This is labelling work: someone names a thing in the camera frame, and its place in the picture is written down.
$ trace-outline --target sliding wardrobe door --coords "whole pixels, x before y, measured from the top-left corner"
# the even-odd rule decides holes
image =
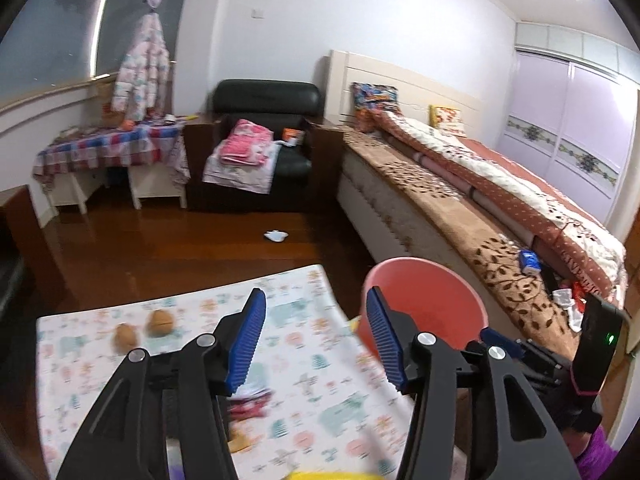
[[[518,53],[498,151],[606,222],[631,149],[638,88],[590,68]]]
[[[572,66],[557,156],[546,180],[605,222],[631,149],[638,90]]]
[[[510,116],[497,151],[542,177],[558,143],[569,70],[567,62],[518,53]]]

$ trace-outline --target pillow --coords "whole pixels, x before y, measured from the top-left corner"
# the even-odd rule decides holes
[[[446,106],[430,106],[431,126],[441,132],[459,137],[466,137],[465,125],[460,110]]]
[[[352,83],[353,105],[356,111],[355,129],[364,134],[372,132],[376,123],[370,116],[370,110],[386,110],[402,115],[398,106],[398,89],[386,85]]]

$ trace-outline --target wooden cabinet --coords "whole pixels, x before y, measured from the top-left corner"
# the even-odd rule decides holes
[[[65,279],[38,224],[28,186],[0,191],[0,251],[20,253],[47,306],[55,308],[66,298]]]

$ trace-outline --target brown blanket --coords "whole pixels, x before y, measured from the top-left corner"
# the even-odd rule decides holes
[[[519,245],[507,229],[439,176],[386,144],[356,131],[346,132],[344,140],[348,156],[363,160],[436,227],[525,336],[567,358],[574,357],[579,336],[569,329],[565,312],[547,297],[542,280],[520,272]],[[362,192],[357,174],[345,172],[345,176]],[[376,203],[374,196],[365,199],[390,225],[384,204]],[[411,250],[411,240],[400,232],[395,234]]]

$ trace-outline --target play mat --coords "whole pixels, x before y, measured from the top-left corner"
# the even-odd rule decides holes
[[[234,422],[252,445],[234,453],[241,480],[280,480],[299,470],[375,473],[395,478],[411,401],[386,381],[353,335],[321,266],[233,285],[38,320],[38,426],[56,477],[79,425],[122,360],[114,328],[134,325],[151,354],[180,349],[238,312],[252,288],[267,295],[267,317],[248,381],[273,389],[265,418]],[[148,314],[169,310],[176,328],[145,335]]]

